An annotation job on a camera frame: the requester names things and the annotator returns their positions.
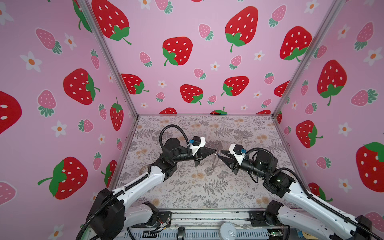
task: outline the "red strawberry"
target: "red strawberry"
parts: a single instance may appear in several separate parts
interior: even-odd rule
[[[305,113],[312,114],[313,112],[316,112],[316,109],[317,109],[316,103],[308,104],[308,106],[305,108]]]
[[[82,132],[90,132],[93,129],[93,123],[88,119],[81,120],[78,126],[79,130]]]
[[[284,18],[286,10],[286,5],[281,5],[280,7],[276,8],[276,10],[272,13],[272,18],[269,19],[269,27],[273,28],[278,25],[279,21]]]
[[[321,45],[319,48],[316,49],[315,53],[313,54],[313,57],[321,58],[326,52],[327,52],[327,47],[324,45]]]
[[[168,0],[155,0],[157,8],[160,11],[164,11],[165,14],[170,14],[172,12],[172,3]]]
[[[101,153],[97,152],[95,154],[95,159],[93,160],[93,168],[97,171],[101,165]]]
[[[299,123],[296,126],[296,135],[301,144],[303,144],[306,148],[312,147],[316,143],[316,138],[323,138],[323,136],[316,137],[317,128],[310,120]]]
[[[275,77],[273,76],[273,73],[268,73],[265,75],[264,82],[269,85],[269,84],[273,83],[274,79],[275,79]]]
[[[55,113],[53,110],[56,107],[56,100],[53,94],[49,90],[43,90],[37,97],[37,103],[40,105],[38,110],[42,116],[46,118],[52,116]]]
[[[301,87],[301,95],[304,96],[308,91],[308,81],[304,80],[303,85]]]
[[[381,216],[377,212],[370,212],[365,215],[366,218],[371,220],[372,226],[374,226],[380,232],[384,232],[384,216]]]
[[[121,150],[122,142],[121,142],[121,139],[120,139],[120,138],[118,138],[118,139],[116,140],[116,144],[118,145],[118,150]]]
[[[241,56],[237,55],[236,57],[232,58],[231,63],[229,64],[229,68],[232,70],[235,70],[238,65],[241,63]]]
[[[291,133],[291,127],[290,126],[286,126],[285,127],[285,129],[284,129],[284,133],[286,134],[286,135],[288,135],[288,134],[290,134]]]
[[[313,193],[314,195],[318,196],[319,198],[323,199],[326,202],[333,201],[332,198],[329,200],[326,199],[324,191],[316,183],[311,182],[310,184],[308,184],[308,186],[310,187],[311,193]]]
[[[256,32],[258,10],[255,7],[248,6],[236,14],[225,26],[225,35],[227,41],[233,45],[240,47],[249,43]]]
[[[367,103],[371,104],[374,101],[376,101],[378,95],[379,94],[376,93],[376,90],[369,89],[367,91],[363,89],[363,90],[360,90],[351,98],[351,103],[353,105],[362,107],[362,106],[365,106]]]
[[[159,112],[159,114],[177,114],[174,108],[166,108],[163,111]]]
[[[0,134],[14,125],[22,116],[22,108],[11,95],[0,91]]]
[[[129,35],[129,22],[120,9],[107,0],[92,0],[92,11],[104,36],[132,45],[124,38]]]
[[[384,145],[371,142],[359,148],[356,164],[363,184],[375,192],[384,192]]]
[[[359,51],[367,46],[367,41],[371,39],[373,35],[373,23],[369,22],[360,30],[359,34],[356,37],[355,50]]]
[[[83,11],[81,10],[81,8],[79,6],[79,3],[77,2],[77,0],[72,0],[72,2],[73,2],[74,11],[76,12],[76,15],[80,18],[79,30],[81,30],[80,23],[83,23],[83,26],[85,27],[85,29],[87,29],[88,31],[92,32],[91,27],[89,26],[87,20],[84,17]]]
[[[193,73],[195,74],[195,77],[200,79],[205,79],[207,77],[204,71],[198,68],[195,68],[195,70],[193,70]]]
[[[184,65],[191,55],[192,47],[192,41],[185,36],[165,40],[163,42],[163,55],[167,60],[164,62],[164,66],[166,66],[167,61],[172,65]]]
[[[214,37],[214,32],[211,31],[211,27],[206,24],[199,25],[200,37],[205,38],[206,41],[210,41]]]
[[[60,43],[55,41],[55,37],[52,35],[52,33],[41,28],[36,28],[35,32],[37,38],[46,49],[52,50],[52,52],[56,53],[57,55],[60,55],[63,52],[61,50]]]
[[[183,100],[187,103],[197,103],[203,98],[203,90],[199,87],[192,85],[184,84],[180,87],[180,93],[183,97]]]
[[[112,180],[113,174],[115,173],[117,164],[118,163],[115,160],[112,160],[108,164],[107,168],[105,169],[105,173],[103,173],[103,171],[101,171],[101,173],[105,175],[104,183],[107,187],[109,187],[109,184],[111,183],[111,180]]]
[[[317,82],[317,92],[323,98],[329,98],[328,106],[331,104],[331,97],[339,94],[347,82],[347,73],[336,60],[328,61],[320,74]]]
[[[212,95],[212,96],[210,96],[210,97],[208,98],[208,104],[209,104],[209,105],[212,105],[212,104],[215,103],[216,100],[217,100],[216,95]]]
[[[231,77],[227,78],[223,84],[224,92],[221,94],[223,96],[226,93],[228,96],[237,96],[243,92],[249,83],[249,78],[246,76]]]
[[[92,49],[92,51],[91,51],[91,61],[92,61],[93,65],[95,66],[95,68],[99,69],[100,61],[98,59],[98,55],[97,55],[95,49]]]
[[[162,102],[162,101],[164,101],[164,98],[165,98],[165,95],[164,95],[163,92],[159,92],[159,93],[156,94],[156,100],[157,100],[158,102]]]
[[[282,114],[281,111],[280,111],[279,114],[278,114],[277,117],[276,117],[276,120],[277,120],[277,122],[280,124],[282,119],[283,119],[283,114]]]
[[[40,185],[49,179],[49,190],[56,199],[66,199],[79,190],[87,181],[88,171],[79,160],[66,157],[53,169],[53,177],[39,181]]]
[[[284,60],[298,59],[307,50],[312,41],[312,35],[302,26],[296,26],[285,35],[280,49],[280,58]]]
[[[122,73],[121,76],[130,94],[140,94],[143,91],[149,92],[148,90],[144,90],[144,82],[138,76],[124,73]]]
[[[275,90],[273,91],[273,93],[274,93],[276,96],[278,96],[278,97],[282,97],[282,96],[283,96],[283,93],[285,92],[285,90],[286,90],[286,88],[287,88],[287,86],[288,86],[288,83],[289,83],[289,81],[287,81],[287,82],[285,82],[285,83],[283,83],[283,84],[277,86],[277,87],[275,88]]]
[[[100,117],[103,120],[107,120],[107,110],[104,108],[104,105],[100,103],[99,105]]]
[[[227,112],[224,112],[224,108],[225,107],[223,107],[223,110],[219,109],[219,110],[212,111],[211,114],[227,114]]]
[[[256,114],[271,114],[271,110],[263,110],[263,111],[260,111]]]
[[[262,108],[266,108],[268,105],[270,105],[272,102],[272,99],[267,99],[263,102]]]
[[[331,161],[327,157],[319,157],[316,160],[316,164],[322,169],[327,169],[331,167]]]
[[[144,66],[146,67],[151,67],[152,66],[152,62],[151,62],[151,58],[149,57],[148,54],[146,54],[145,52],[141,52],[140,53],[140,61],[144,64]]]
[[[116,97],[116,103],[112,104],[111,110],[109,111],[113,128],[119,131],[121,128],[122,120],[124,119],[124,112],[120,104],[118,104],[118,98]]]
[[[96,96],[95,89],[100,91],[93,84],[91,76],[82,68],[70,73],[64,78],[63,82],[65,93],[84,105],[89,105],[93,102]]]
[[[0,206],[14,199],[16,196],[16,188],[11,184],[0,181]]]

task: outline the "strawberry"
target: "strawberry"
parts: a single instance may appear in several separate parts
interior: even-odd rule
[[[376,90],[369,89],[367,90],[360,90],[358,91],[352,98],[351,103],[355,106],[365,106],[367,103],[371,104],[374,101],[377,100],[377,96],[379,94],[376,93]]]
[[[65,93],[84,105],[89,105],[93,102],[96,96],[95,89],[100,91],[93,84],[91,76],[82,68],[70,73],[64,78],[63,82]]]
[[[93,129],[93,123],[88,119],[81,120],[78,126],[79,130],[82,132],[90,132]]]
[[[159,114],[177,114],[174,108],[166,108],[163,111],[159,112]]]
[[[312,41],[312,35],[302,26],[296,26],[285,35],[280,48],[280,58],[284,60],[301,61],[298,56],[303,55]]]
[[[212,95],[212,96],[210,96],[209,98],[208,98],[208,104],[209,105],[212,105],[212,104],[214,104],[215,103],[215,101],[217,100],[217,97],[216,97],[216,95]]]
[[[53,169],[53,176],[45,178],[37,185],[52,179],[49,191],[56,199],[66,199],[79,190],[87,181],[88,171],[79,160],[74,157],[64,158]]]
[[[92,11],[104,36],[115,41],[129,35],[129,22],[124,13],[107,0],[92,0]]]
[[[296,126],[296,135],[301,144],[303,144],[306,148],[312,147],[316,143],[316,138],[323,138],[323,136],[316,137],[317,128],[310,120],[299,123]]]
[[[0,181],[0,206],[14,199],[16,192],[16,188],[10,183]]]
[[[146,54],[145,52],[141,52],[140,53],[140,61],[144,64],[144,66],[146,67],[151,67],[152,66],[152,62],[151,62],[151,58],[149,57],[148,54]]]
[[[184,84],[180,87],[180,93],[183,97],[183,100],[187,103],[197,103],[203,98],[203,90],[199,87],[192,85]]]
[[[248,6],[236,14],[225,26],[225,36],[227,41],[233,45],[240,47],[249,43],[256,32],[258,10],[255,7]]]
[[[225,107],[223,107],[223,110],[215,110],[212,111],[211,114],[227,114],[227,112],[224,112]]]
[[[347,73],[336,60],[328,61],[320,74],[317,82],[317,92],[323,98],[329,98],[328,106],[331,104],[332,96],[339,94],[347,82]]]
[[[276,117],[276,120],[277,120],[277,122],[280,124],[281,121],[282,121],[282,119],[283,119],[283,114],[282,114],[281,111],[280,111],[279,114],[278,114],[277,117]]]
[[[104,105],[100,103],[99,105],[99,112],[100,112],[100,117],[103,120],[107,120],[107,109],[104,108]]]
[[[160,11],[164,11],[165,14],[170,14],[172,12],[172,3],[168,0],[155,0],[157,8]]]
[[[273,83],[275,77],[273,76],[273,73],[268,73],[265,75],[265,79],[264,79],[264,82],[268,85],[270,85],[271,83]]]
[[[116,140],[116,144],[118,145],[118,150],[121,150],[122,142],[121,142],[121,139],[120,139],[120,138],[118,138],[118,139]]]
[[[118,163],[115,160],[112,160],[108,164],[107,168],[105,169],[105,173],[103,173],[103,171],[101,171],[101,174],[105,175],[104,183],[107,187],[109,187],[109,184],[111,183],[111,180],[112,180],[113,174],[115,173],[117,164]]]
[[[22,116],[22,108],[11,95],[0,91],[0,134],[14,125]]]
[[[165,98],[165,95],[164,95],[163,92],[159,92],[159,93],[156,94],[156,100],[157,100],[158,102],[162,102],[162,101],[164,101],[164,98]]]
[[[95,49],[92,49],[92,51],[91,51],[91,61],[92,61],[93,65],[95,66],[95,68],[99,69],[100,61],[98,59],[98,55],[97,55]]]
[[[144,82],[138,76],[125,73],[122,73],[121,76],[123,77],[125,86],[127,86],[130,94],[140,94],[143,91],[149,92],[148,90],[144,90]]]
[[[359,51],[367,46],[367,41],[371,39],[373,35],[373,23],[369,22],[360,30],[359,34],[356,36],[355,50]]]
[[[167,61],[172,65],[184,65],[191,55],[192,47],[192,41],[185,36],[165,40],[163,42],[163,55],[167,60],[164,62],[164,66],[166,66]]]
[[[329,200],[326,199],[324,191],[316,183],[311,182],[310,184],[308,184],[308,186],[310,187],[311,193],[313,193],[314,195],[318,196],[319,198],[323,199],[326,202],[333,201],[332,198]]]
[[[284,133],[286,134],[286,135],[288,135],[288,134],[290,134],[291,133],[291,127],[290,126],[286,126],[285,127],[285,129],[284,129]]]
[[[112,104],[111,110],[109,111],[113,128],[116,131],[120,130],[122,120],[124,119],[124,111],[122,110],[121,105],[118,103],[118,98],[116,97],[116,103]]]
[[[308,91],[308,81],[305,79],[301,87],[301,95],[304,96]]]
[[[271,15],[272,18],[269,19],[269,27],[273,28],[278,25],[279,21],[283,20],[286,11],[286,5],[281,5],[280,7],[276,8],[276,10],[273,11]]]
[[[273,93],[274,93],[276,96],[278,96],[278,97],[282,97],[284,91],[286,90],[286,88],[287,88],[287,86],[288,86],[288,83],[289,83],[289,81],[287,81],[287,82],[285,82],[285,83],[283,83],[283,84],[277,86],[277,87],[275,88],[275,90],[273,91]]]
[[[316,49],[316,51],[313,54],[313,57],[321,58],[326,52],[327,52],[327,47],[324,45],[321,45],[319,48]]]
[[[200,37],[205,38],[206,41],[210,41],[214,37],[214,32],[211,31],[211,27],[206,24],[199,25]]]
[[[371,220],[372,226],[374,226],[380,232],[384,232],[384,216],[381,216],[377,212],[370,212],[365,215],[366,218]]]
[[[231,77],[227,78],[223,84],[224,92],[221,94],[223,96],[226,93],[228,96],[237,96],[243,92],[249,83],[249,78],[246,76]]]
[[[316,112],[316,109],[317,109],[316,103],[308,104],[308,106],[305,108],[305,113],[312,114],[313,112]]]
[[[316,164],[322,169],[327,169],[331,167],[331,161],[327,157],[319,157],[316,160]]]
[[[84,17],[83,11],[81,10],[79,3],[77,2],[77,0],[72,0],[72,2],[73,2],[74,11],[75,11],[76,15],[80,18],[79,30],[81,30],[80,23],[83,23],[83,26],[85,27],[85,29],[92,32],[87,20]]]
[[[195,68],[193,70],[193,73],[195,74],[195,77],[200,78],[200,79],[205,79],[207,75],[204,73],[203,70]]]
[[[58,41],[55,41],[55,37],[52,35],[52,33],[41,28],[36,28],[35,32],[37,38],[40,40],[40,42],[46,49],[52,50],[52,52],[57,55],[60,55],[63,52],[61,50],[60,43]]]
[[[384,192],[384,145],[371,142],[359,148],[356,164],[363,184],[375,192]]]
[[[52,116],[55,113],[53,110],[56,107],[56,100],[53,94],[49,90],[43,90],[37,97],[37,103],[40,105],[37,109],[40,111],[40,115],[47,117]]]
[[[272,102],[272,99],[267,99],[263,102],[262,108],[266,108],[268,105],[270,105]]]
[[[238,65],[241,63],[241,56],[237,55],[236,57],[232,58],[231,63],[229,64],[229,68],[232,70],[235,70]]]
[[[255,114],[271,114],[271,110],[263,110]]]
[[[101,153],[97,152],[95,154],[95,159],[93,160],[93,168],[97,171],[101,165]]]

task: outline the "strawberry wallpaper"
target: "strawberry wallpaper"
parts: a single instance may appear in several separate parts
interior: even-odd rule
[[[384,2],[347,1],[282,112],[310,190],[384,237]]]
[[[332,2],[88,1],[139,114],[273,111]]]
[[[76,1],[0,2],[1,239],[74,239],[110,185],[133,118],[90,31]]]

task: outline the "pink wall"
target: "pink wall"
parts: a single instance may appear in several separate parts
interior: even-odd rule
[[[169,113],[211,113],[223,107],[227,113],[250,114],[276,108],[283,92],[278,91],[298,65],[296,58],[284,58],[291,48],[309,45],[332,1],[89,2],[139,114],[166,108],[173,108]],[[233,33],[242,36],[236,39]],[[236,79],[240,84],[226,89],[229,96],[223,84],[232,86]]]
[[[82,23],[79,30],[72,1],[6,0],[0,10],[0,238],[74,239],[133,118],[93,34]],[[94,101],[88,74],[100,89]],[[116,97],[124,113],[118,131],[110,118]]]
[[[344,5],[290,95],[280,124],[312,190],[317,184],[323,191],[317,194],[332,199],[334,206],[356,216],[368,214],[382,237],[383,10],[382,1],[352,0]],[[355,50],[355,45],[364,47]],[[305,80],[308,90],[302,86]],[[334,89],[327,90],[330,83]],[[314,138],[314,126],[323,138]]]

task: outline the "white flower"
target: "white flower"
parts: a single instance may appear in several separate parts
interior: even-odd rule
[[[293,108],[294,110],[296,110],[296,107],[297,107],[297,103],[296,103],[296,101],[295,101],[295,102],[292,103],[292,108]]]
[[[309,164],[307,160],[303,160],[303,167],[305,167],[305,170],[308,170]]]
[[[261,60],[262,60],[262,57],[264,57],[264,56],[265,56],[265,54],[263,53],[262,50],[260,50],[260,52],[255,53],[255,59],[254,59],[254,60],[259,60],[259,61],[261,61]]]
[[[248,108],[248,106],[247,105],[244,105],[244,106],[241,106],[241,110],[246,110]]]
[[[5,25],[5,21],[8,20],[8,21],[11,21],[13,22],[13,18],[5,12],[5,3],[3,2],[0,2],[0,12],[1,12],[1,15],[0,15],[0,24],[1,25]]]
[[[343,28],[337,32],[339,34],[339,36],[337,37],[337,40],[339,40],[340,38],[345,38],[350,28],[351,28],[350,26],[347,26],[346,24],[344,24]]]
[[[344,136],[348,136],[348,132],[352,131],[352,128],[348,127],[348,123],[344,123],[344,125],[339,124],[339,134],[344,134]]]
[[[339,188],[343,188],[345,192],[348,192],[348,189],[352,189],[351,185],[348,184],[348,179],[340,179],[339,178]]]
[[[64,40],[65,44],[70,46],[70,49],[73,50],[77,45],[73,41],[73,36],[68,36],[68,34],[64,33],[66,40]]]
[[[305,9],[304,13],[313,13],[313,10],[318,7],[320,3],[317,2],[317,0],[312,0],[310,2],[307,2],[307,8]]]
[[[368,57],[366,57],[363,62],[368,62],[368,64],[372,66],[375,61],[382,59],[383,56],[380,54],[381,49],[382,47],[379,47],[376,51],[369,50]]]
[[[364,5],[368,4],[370,7],[372,7],[375,0],[365,0]]]
[[[63,226],[64,224],[61,225],[60,227],[55,226],[53,228],[53,233],[49,235],[48,239],[56,240],[58,237],[61,237],[63,235],[63,232],[61,231],[63,229]]]
[[[97,197],[97,193],[93,192],[93,195],[92,195],[90,201],[91,201],[91,202],[94,202],[95,199],[96,199],[96,197]]]
[[[100,133],[100,137],[98,137],[97,140],[99,140],[99,145],[101,145],[102,143],[105,143],[105,136]]]
[[[215,70],[215,71],[217,71],[217,69],[220,67],[220,65],[219,64],[217,64],[217,62],[214,62],[214,64],[211,64],[211,70]]]
[[[260,93],[260,91],[258,91],[257,93],[253,94],[253,98],[259,98],[261,95],[263,95],[263,94]]]
[[[149,8],[149,4],[151,3],[152,0],[139,0],[139,2],[141,2],[141,9],[150,9]]]
[[[60,136],[60,135],[65,135],[65,129],[67,128],[67,125],[66,124],[61,124],[60,121],[57,121],[57,125],[56,126],[53,126],[51,127],[51,129],[53,131],[56,132],[56,137]]]
[[[164,88],[164,86],[166,86],[165,81],[159,81],[158,86],[161,86],[162,88]]]
[[[113,83],[113,76],[112,76],[112,73],[109,73],[108,74],[108,80],[110,83]]]
[[[35,69],[37,72],[40,72],[39,65],[42,63],[40,59],[36,59],[31,51],[28,52],[28,56],[20,55],[22,60],[26,62],[25,68],[27,70]]]

